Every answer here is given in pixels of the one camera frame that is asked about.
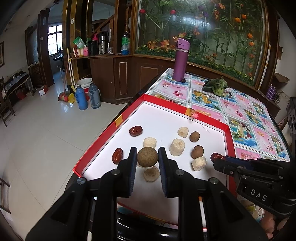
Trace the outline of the person's hand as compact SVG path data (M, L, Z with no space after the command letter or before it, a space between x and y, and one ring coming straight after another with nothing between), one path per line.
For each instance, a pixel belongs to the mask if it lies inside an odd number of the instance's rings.
M280 231L286 222L288 221L288 217L283 219L279 224L275 223L275 216L269 212L265 212L263 219L260 222L260 226L264 229L268 239L273 237L273 232L275 230Z

